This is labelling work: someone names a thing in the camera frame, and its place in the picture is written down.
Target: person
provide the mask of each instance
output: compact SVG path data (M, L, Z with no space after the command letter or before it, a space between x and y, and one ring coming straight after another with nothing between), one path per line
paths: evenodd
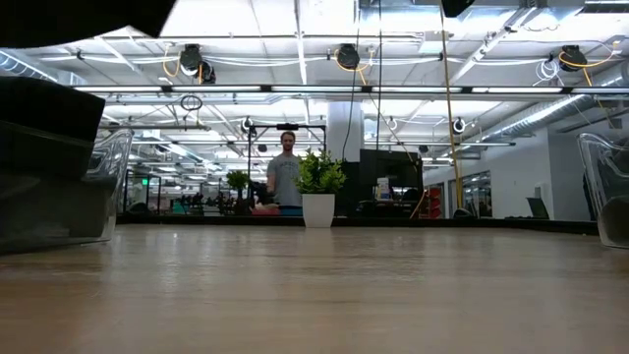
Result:
M295 134L284 132L280 141L283 151L268 164L266 190L275 195L275 202L281 206L300 207L302 195L295 186L295 179L299 178L299 157L293 154Z

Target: table surface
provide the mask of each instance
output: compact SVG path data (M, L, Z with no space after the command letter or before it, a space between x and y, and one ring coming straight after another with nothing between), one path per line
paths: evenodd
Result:
M3 353L626 353L629 252L501 229L126 225L0 258Z

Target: pillar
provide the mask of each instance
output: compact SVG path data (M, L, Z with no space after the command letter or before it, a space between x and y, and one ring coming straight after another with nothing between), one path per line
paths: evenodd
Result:
M364 136L365 114L360 101L327 103L327 150L331 152L332 159L343 158L343 145L345 145L345 159L348 162L359 162L361 148L364 147Z

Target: wall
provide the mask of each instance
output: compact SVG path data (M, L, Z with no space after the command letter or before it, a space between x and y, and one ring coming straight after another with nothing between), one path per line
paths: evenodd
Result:
M534 197L536 186L541 186L548 214L554 218L547 129L540 129L533 137L514 142L515 147L488 148L481 160L464 160L461 175L490 171L493 217L531 216L526 198ZM424 183L445 182L447 186L452 179L453 168L438 168L425 173Z
M574 134L549 134L548 152L556 220L590 220L583 188L585 169Z

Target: black panel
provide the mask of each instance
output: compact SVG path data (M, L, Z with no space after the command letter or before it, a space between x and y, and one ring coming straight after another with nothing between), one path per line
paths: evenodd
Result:
M0 47L69 43L132 26L157 37L176 0L56 0L2 3Z

